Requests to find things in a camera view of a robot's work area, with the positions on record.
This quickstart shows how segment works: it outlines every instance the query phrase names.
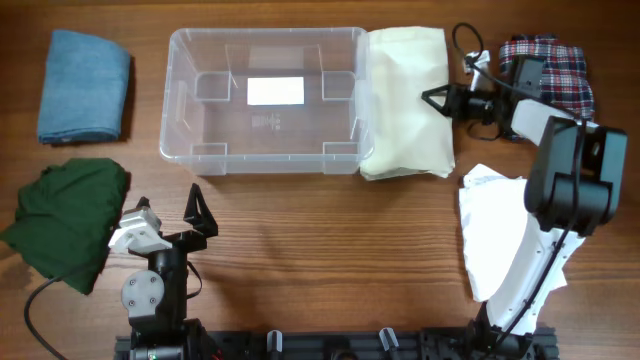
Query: plaid shirt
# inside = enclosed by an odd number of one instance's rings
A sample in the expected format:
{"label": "plaid shirt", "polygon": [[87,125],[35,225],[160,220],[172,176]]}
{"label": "plaid shirt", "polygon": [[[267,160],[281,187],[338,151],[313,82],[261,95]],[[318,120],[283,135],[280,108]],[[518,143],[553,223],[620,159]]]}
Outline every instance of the plaid shirt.
{"label": "plaid shirt", "polygon": [[540,82],[542,100],[572,110],[593,121],[593,92],[587,82],[587,63],[582,49],[566,46],[551,34],[514,36],[500,47],[500,71],[508,74],[516,55],[545,58]]}

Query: storage container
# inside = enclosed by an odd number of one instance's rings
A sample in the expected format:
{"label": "storage container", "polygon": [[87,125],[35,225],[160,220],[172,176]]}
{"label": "storage container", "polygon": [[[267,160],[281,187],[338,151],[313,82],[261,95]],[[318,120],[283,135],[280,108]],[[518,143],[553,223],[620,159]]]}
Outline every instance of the storage container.
{"label": "storage container", "polygon": [[373,151],[367,32],[180,29],[160,153],[197,175],[351,174]]}

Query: wooden table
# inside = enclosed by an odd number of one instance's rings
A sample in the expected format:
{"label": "wooden table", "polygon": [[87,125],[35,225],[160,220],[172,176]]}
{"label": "wooden table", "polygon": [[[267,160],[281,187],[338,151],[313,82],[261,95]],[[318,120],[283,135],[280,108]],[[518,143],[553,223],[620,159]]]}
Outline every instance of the wooden table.
{"label": "wooden table", "polygon": [[[13,221],[21,186],[37,179],[45,166],[74,156],[111,157],[131,171],[125,208],[142,195],[149,197],[167,232],[184,228],[182,212],[189,186],[196,182],[220,225],[220,236],[209,248],[191,256],[205,284],[189,302],[189,316],[210,330],[465,325],[479,304],[471,298],[463,263],[459,178],[480,162],[507,176],[526,176],[535,148],[472,140],[456,128],[456,169],[448,179],[199,178],[158,154],[168,39],[174,30],[424,25],[443,27],[448,34],[457,22],[468,21],[481,31],[494,58],[514,33],[554,32],[582,47],[597,121],[622,127],[630,136],[622,199],[614,220],[598,228],[571,258],[565,267],[570,285],[551,294],[540,320],[557,328],[563,359],[640,357],[639,5],[591,0],[55,3],[0,8],[0,228]],[[44,64],[51,31],[57,28],[111,39],[133,56],[122,141],[63,147],[37,143]],[[470,37],[462,44],[474,46]],[[452,77],[468,80],[457,57],[450,63]],[[43,278],[6,246],[0,255],[1,357],[50,358],[22,318],[25,299]],[[32,307],[35,326],[70,359],[110,358],[114,337],[129,332],[120,288],[129,274],[145,266],[131,256],[111,256],[89,297],[64,284],[52,286]],[[192,280],[190,287],[196,287]]]}

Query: clothing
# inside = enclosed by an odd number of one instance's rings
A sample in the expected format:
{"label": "clothing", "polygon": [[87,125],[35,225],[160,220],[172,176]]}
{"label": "clothing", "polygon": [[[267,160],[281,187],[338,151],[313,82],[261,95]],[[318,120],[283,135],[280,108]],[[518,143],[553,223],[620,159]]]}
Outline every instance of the clothing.
{"label": "clothing", "polygon": [[96,36],[55,30],[38,117],[38,141],[114,141],[120,136],[129,54]]}
{"label": "clothing", "polygon": [[516,55],[545,58],[541,80],[541,99],[562,106],[593,121],[595,105],[587,81],[587,63],[581,48],[561,44],[551,34],[518,35],[500,47],[500,71],[509,73]]}
{"label": "clothing", "polygon": [[0,239],[47,278],[94,259],[86,271],[64,280],[89,294],[108,255],[126,188],[124,169],[111,159],[71,159],[50,166],[20,189],[16,222]]}

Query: folded blue towel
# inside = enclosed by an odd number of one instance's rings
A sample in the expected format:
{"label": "folded blue towel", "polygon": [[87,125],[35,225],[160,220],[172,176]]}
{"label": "folded blue towel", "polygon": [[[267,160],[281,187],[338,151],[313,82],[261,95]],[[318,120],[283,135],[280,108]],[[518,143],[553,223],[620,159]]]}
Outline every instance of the folded blue towel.
{"label": "folded blue towel", "polygon": [[129,53],[96,36],[55,30],[38,117],[38,141],[114,141],[120,136]]}

